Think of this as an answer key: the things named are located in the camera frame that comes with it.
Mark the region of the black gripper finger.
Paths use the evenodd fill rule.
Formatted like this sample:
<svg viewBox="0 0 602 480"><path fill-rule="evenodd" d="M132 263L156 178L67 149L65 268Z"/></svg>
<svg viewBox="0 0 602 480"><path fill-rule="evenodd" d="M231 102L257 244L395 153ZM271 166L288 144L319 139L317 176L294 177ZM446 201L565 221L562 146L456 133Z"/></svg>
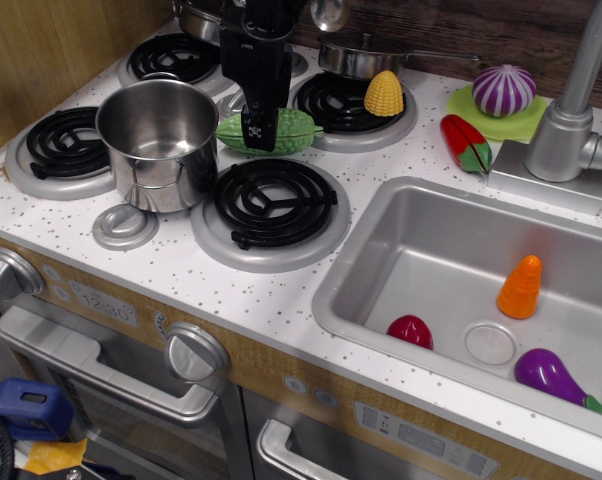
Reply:
<svg viewBox="0 0 602 480"><path fill-rule="evenodd" d="M272 152L276 146L278 110L251 113L247 106L241 112L241 131L247 148Z"/></svg>

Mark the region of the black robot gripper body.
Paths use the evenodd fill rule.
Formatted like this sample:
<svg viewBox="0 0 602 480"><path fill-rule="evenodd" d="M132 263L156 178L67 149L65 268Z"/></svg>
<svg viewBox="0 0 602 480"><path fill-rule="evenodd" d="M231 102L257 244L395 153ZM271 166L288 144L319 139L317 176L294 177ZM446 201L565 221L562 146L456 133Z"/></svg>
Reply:
<svg viewBox="0 0 602 480"><path fill-rule="evenodd" d="M240 86L252 115L287 105L292 57L286 42L300 16L299 1L222 3L222 74Z"/></svg>

